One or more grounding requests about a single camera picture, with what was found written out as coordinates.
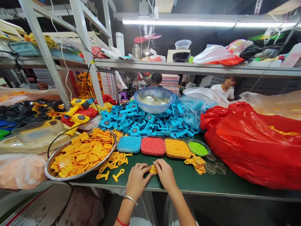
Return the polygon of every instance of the person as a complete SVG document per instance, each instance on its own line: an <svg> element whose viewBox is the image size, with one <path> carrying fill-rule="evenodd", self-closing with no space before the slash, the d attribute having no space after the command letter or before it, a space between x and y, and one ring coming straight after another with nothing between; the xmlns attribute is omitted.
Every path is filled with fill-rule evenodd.
<svg viewBox="0 0 301 226"><path fill-rule="evenodd" d="M158 171L164 189L167 191L174 205L180 226L198 226L182 192L177 187L170 165L163 159L158 159L153 162L153 164ZM132 167L126 184L126 195L121 203L114 226L127 226L130 224L133 209L139 197L142 195L145 186L153 176L153 174L150 173L145 178L143 177L150 169L151 166L148 166L146 163L136 163L136 165Z"/></svg>
<svg viewBox="0 0 301 226"><path fill-rule="evenodd" d="M222 84L213 85L211 89L214 89L221 96L225 97L228 101L234 101L234 85L236 84L233 77L226 77Z"/></svg>
<svg viewBox="0 0 301 226"><path fill-rule="evenodd" d="M151 76L151 83L149 83L145 87L156 86L156 87L161 87L162 88L162 86L160 85L161 82L162 82L162 74L160 74L160 73L154 73Z"/></svg>

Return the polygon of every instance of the blue plastic pellets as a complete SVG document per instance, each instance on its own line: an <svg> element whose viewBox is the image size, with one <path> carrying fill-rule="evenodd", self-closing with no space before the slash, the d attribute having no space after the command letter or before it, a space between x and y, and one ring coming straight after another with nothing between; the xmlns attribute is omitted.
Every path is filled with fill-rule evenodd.
<svg viewBox="0 0 301 226"><path fill-rule="evenodd" d="M141 146L141 137L122 137L117 146L120 152L138 153Z"/></svg>

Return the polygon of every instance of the red string bracelet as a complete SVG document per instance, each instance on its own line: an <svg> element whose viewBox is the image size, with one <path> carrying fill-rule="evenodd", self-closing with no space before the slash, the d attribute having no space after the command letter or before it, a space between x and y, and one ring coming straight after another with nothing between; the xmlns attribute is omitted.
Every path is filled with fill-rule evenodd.
<svg viewBox="0 0 301 226"><path fill-rule="evenodd" d="M116 220L118 221L119 224L121 224L121 226L129 226L129 223L128 224L124 224L118 218Z"/></svg>

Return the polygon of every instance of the hand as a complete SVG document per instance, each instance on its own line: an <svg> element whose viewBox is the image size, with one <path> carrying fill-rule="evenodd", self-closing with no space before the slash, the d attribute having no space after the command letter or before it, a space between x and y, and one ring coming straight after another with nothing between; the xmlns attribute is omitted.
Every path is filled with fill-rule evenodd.
<svg viewBox="0 0 301 226"><path fill-rule="evenodd" d="M143 178L143 175L150 170L151 166L148 166L146 163L136 163L129 173L129 179L126 184L126 195L133 198L135 202L138 201L145 186L153 176L153 174L148 174L145 179Z"/></svg>
<svg viewBox="0 0 301 226"><path fill-rule="evenodd" d="M172 168L163 159L157 159L153 162L157 168L160 181L165 190L170 194L172 191L178 189L175 176L173 175Z"/></svg>

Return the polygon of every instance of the green plastic pellets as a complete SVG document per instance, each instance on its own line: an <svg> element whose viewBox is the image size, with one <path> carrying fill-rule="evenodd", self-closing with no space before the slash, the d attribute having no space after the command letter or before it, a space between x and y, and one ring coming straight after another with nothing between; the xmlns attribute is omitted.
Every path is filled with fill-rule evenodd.
<svg viewBox="0 0 301 226"><path fill-rule="evenodd" d="M208 154L207 149L197 142L190 142L189 146L191 147L192 152L199 156L204 156Z"/></svg>

